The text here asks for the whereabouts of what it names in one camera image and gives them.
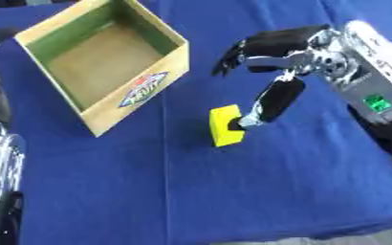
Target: yellow cube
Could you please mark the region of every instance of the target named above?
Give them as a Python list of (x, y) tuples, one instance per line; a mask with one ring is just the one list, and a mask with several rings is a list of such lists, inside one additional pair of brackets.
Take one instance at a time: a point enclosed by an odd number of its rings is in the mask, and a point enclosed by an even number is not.
[(239, 117), (241, 117), (241, 112), (236, 104), (209, 111), (209, 127), (215, 146), (221, 147), (242, 142), (244, 130), (229, 130), (230, 121)]

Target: table surface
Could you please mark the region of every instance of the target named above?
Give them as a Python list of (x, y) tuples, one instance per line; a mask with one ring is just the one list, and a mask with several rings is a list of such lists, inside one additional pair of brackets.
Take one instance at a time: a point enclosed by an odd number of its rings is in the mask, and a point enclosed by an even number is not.
[[(392, 0), (142, 1), (190, 41), (191, 71), (99, 139), (14, 41), (0, 75), (28, 142), (22, 244), (207, 244), (392, 228), (392, 160), (322, 80), (240, 145), (211, 146), (208, 111), (248, 111), (276, 74), (210, 69), (259, 31), (367, 20), (392, 40)], [(0, 10), (25, 29), (67, 5)]]

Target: wooden crate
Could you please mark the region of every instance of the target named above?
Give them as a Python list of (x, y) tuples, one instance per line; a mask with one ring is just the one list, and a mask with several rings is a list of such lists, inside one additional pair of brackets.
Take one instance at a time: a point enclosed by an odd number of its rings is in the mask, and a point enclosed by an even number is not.
[(19, 33), (98, 137), (188, 71), (188, 43), (135, 0), (83, 0)]

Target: box label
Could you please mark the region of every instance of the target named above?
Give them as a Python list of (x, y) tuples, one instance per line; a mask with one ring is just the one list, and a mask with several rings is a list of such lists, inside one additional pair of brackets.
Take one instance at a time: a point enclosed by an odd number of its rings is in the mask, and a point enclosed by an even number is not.
[(164, 72), (140, 77), (119, 108), (148, 100), (167, 75), (168, 73)]

